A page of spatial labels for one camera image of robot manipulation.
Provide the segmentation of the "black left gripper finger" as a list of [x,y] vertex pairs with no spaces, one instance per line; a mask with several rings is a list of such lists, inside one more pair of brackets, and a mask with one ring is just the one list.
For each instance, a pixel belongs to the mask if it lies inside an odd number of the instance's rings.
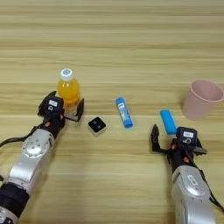
[[56,95],[56,91],[52,91],[50,94],[48,94],[44,100],[39,104],[38,106],[38,116],[44,116],[45,115],[45,104],[46,104],[46,100],[50,97],[50,96],[55,96]]
[[81,119],[83,112],[84,112],[84,98],[82,98],[82,100],[80,101],[77,107],[77,113],[76,113],[77,121]]

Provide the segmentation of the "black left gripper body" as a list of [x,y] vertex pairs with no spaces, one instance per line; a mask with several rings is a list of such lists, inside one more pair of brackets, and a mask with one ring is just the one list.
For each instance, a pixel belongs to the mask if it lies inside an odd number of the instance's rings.
[[40,126],[42,130],[46,130],[52,134],[54,138],[60,133],[60,131],[65,127],[66,120],[70,120],[78,123],[81,119],[80,115],[69,115],[60,114],[59,116],[52,115],[51,117],[46,117],[44,123]]

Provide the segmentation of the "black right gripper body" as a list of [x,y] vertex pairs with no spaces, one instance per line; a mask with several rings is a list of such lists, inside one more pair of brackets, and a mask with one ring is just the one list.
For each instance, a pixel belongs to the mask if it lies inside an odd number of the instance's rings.
[[207,149],[203,148],[200,143],[196,146],[191,146],[181,143],[178,139],[171,141],[171,146],[168,150],[162,149],[157,141],[151,141],[151,145],[154,152],[166,155],[173,172],[183,165],[197,168],[193,155],[201,156],[207,154]]

